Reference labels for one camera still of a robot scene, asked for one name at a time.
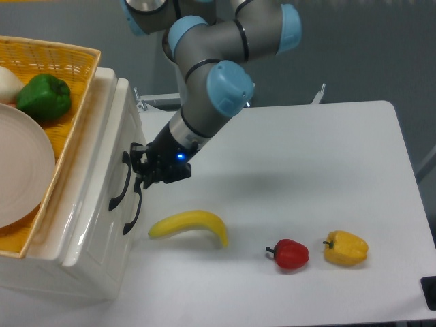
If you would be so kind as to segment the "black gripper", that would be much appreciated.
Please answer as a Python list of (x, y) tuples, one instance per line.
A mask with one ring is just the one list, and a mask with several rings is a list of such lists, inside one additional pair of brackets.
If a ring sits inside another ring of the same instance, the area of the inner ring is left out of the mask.
[(136, 174), (145, 174), (143, 189), (148, 189), (152, 184), (169, 184), (190, 178), (189, 160), (198, 151), (196, 140), (189, 143), (188, 147), (179, 144), (167, 123), (148, 145), (132, 142), (129, 154), (133, 171)]

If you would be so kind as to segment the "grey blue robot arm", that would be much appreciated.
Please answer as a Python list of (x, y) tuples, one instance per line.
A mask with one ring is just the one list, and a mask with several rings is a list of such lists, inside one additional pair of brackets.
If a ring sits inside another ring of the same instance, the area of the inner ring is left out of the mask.
[(214, 1), (122, 1), (131, 30), (165, 31), (167, 56), (186, 88), (181, 108), (146, 146), (130, 156), (140, 184), (173, 183), (191, 175), (190, 160), (254, 94), (243, 63), (299, 44), (296, 8), (278, 1), (233, 1), (234, 18), (219, 22)]

